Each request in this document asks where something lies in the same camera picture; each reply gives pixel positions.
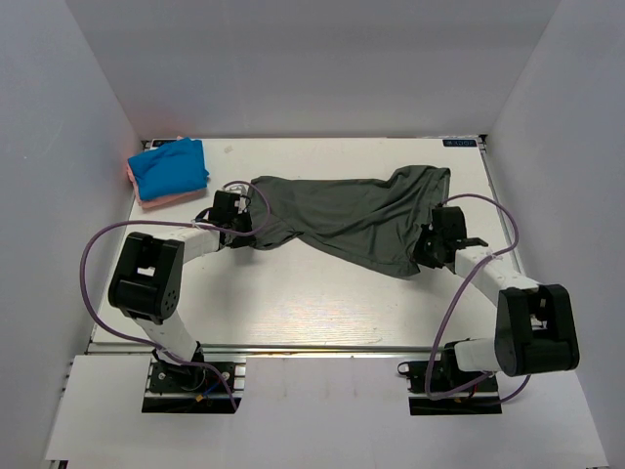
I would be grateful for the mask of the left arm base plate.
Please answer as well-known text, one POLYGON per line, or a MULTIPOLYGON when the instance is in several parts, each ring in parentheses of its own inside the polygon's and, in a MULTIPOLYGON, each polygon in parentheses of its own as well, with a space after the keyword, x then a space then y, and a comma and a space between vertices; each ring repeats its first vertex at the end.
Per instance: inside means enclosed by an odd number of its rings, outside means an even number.
POLYGON ((236 405, 242 400, 244 365, 212 362, 221 377, 204 367, 175 366, 153 361, 147 372, 144 414, 235 414, 225 380, 236 405))

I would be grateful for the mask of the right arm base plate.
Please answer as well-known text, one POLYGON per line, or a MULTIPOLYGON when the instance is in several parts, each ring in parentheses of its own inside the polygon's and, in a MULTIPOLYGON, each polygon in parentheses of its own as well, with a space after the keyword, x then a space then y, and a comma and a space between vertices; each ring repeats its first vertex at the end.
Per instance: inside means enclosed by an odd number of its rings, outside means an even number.
MULTIPOLYGON (((432 401, 425 393, 427 364, 427 361, 400 362, 396 368, 397 374, 408 381, 408 405, 411 416, 494 415, 502 413, 498 383, 494 376, 452 397, 432 401)), ((480 376, 480 372, 446 371, 444 366, 436 361, 431 391, 443 393, 480 376)))

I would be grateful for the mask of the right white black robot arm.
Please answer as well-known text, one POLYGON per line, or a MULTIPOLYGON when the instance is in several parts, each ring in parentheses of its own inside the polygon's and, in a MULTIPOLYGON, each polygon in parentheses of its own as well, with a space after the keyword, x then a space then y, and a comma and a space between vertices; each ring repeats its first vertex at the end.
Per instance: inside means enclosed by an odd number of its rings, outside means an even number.
POLYGON ((540 284, 516 272, 484 240, 467 236, 459 207, 438 206, 432 216, 417 241, 416 262, 448 269, 496 309, 493 337, 444 346, 442 381, 461 390, 478 372, 514 377, 575 369, 580 352, 568 291, 560 284, 540 284))

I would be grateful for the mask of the dark grey t-shirt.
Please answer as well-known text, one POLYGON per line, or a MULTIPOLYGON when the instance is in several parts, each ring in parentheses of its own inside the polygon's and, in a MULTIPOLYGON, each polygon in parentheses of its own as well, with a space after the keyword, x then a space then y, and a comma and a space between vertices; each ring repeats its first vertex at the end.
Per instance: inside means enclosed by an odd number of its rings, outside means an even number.
POLYGON ((420 272, 413 252, 432 209, 449 195, 451 171, 408 165, 387 180, 252 181, 253 247, 273 250, 293 239, 365 269, 390 276, 420 272))

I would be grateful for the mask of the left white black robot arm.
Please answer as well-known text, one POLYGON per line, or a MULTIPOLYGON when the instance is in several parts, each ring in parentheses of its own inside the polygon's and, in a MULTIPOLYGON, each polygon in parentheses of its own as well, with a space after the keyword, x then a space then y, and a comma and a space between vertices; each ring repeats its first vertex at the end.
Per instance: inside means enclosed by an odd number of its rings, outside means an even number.
POLYGON ((177 228, 157 237, 128 234, 108 289, 108 302, 131 319, 154 344, 155 357, 172 364, 173 378, 184 389, 200 387, 206 378, 199 343, 188 332, 180 314, 183 267, 221 249, 254 239, 247 190, 234 185, 217 191, 213 205, 196 220, 213 230, 177 228))

